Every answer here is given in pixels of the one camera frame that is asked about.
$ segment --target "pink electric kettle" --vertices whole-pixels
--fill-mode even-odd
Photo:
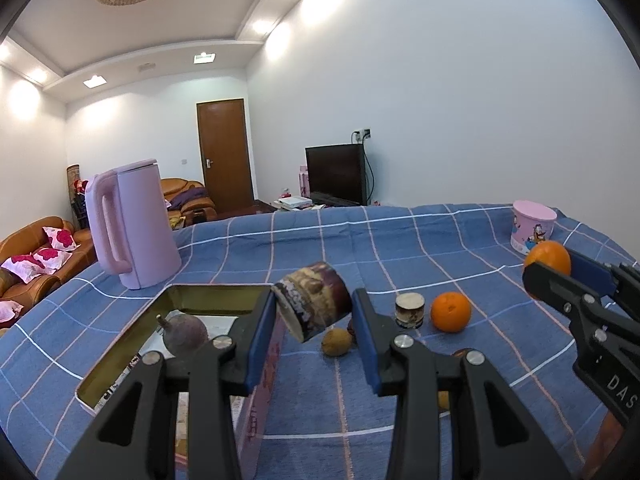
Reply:
[[[98,261],[127,288],[155,285],[180,268],[156,160],[96,175],[87,186],[86,209]]]

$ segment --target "purple fruit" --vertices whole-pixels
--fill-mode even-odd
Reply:
[[[162,331],[162,341],[166,349],[176,357],[185,357],[209,340],[207,327],[197,317],[190,314],[178,314],[164,319],[156,316]]]

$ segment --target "blue checkered tablecloth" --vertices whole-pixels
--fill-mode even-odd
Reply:
[[[349,290],[364,286],[382,314],[393,312],[399,292],[420,292],[427,304],[449,290],[468,296],[474,312],[463,332],[426,322],[415,336],[438,352],[481,349],[577,471],[605,410],[572,373],[566,320],[524,292],[512,225],[509,205],[463,204],[277,212],[181,230],[183,266],[167,282],[127,290],[96,264],[0,338],[0,426],[39,479],[55,478],[92,418],[74,395],[79,381],[167,283],[272,283],[325,260]],[[552,239],[602,262],[637,265],[560,212]],[[258,480],[385,476],[395,399],[370,392],[357,352],[326,358],[320,339],[300,345],[286,336]],[[448,472],[447,415],[441,427]]]

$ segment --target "blue gripper pad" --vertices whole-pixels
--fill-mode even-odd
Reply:
[[[378,354],[373,344],[373,336],[371,335],[369,325],[364,316],[358,295],[354,294],[351,299],[353,304],[353,311],[351,313],[353,329],[356,333],[356,341],[358,342],[358,351],[362,359],[364,375],[373,392],[378,394],[382,386],[382,380],[380,380],[378,373]]]
[[[600,297],[612,296],[616,283],[609,269],[580,253],[569,251],[571,256],[571,277],[595,290]]]
[[[260,382],[275,320],[276,297],[273,292],[270,292],[260,316],[260,321],[258,321],[254,339],[251,341],[251,346],[249,346],[246,381],[244,382],[249,390],[252,390]]]

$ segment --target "white wall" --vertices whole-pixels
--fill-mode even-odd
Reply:
[[[71,220],[65,107],[0,66],[0,240],[45,216]]]
[[[124,85],[67,108],[66,152],[83,178],[156,158],[163,178],[204,181],[196,103],[247,99],[244,70],[209,70]],[[255,187],[251,126],[246,129]]]
[[[530,198],[640,256],[640,71],[596,0],[325,1],[247,71],[261,199],[371,128],[374,200]]]

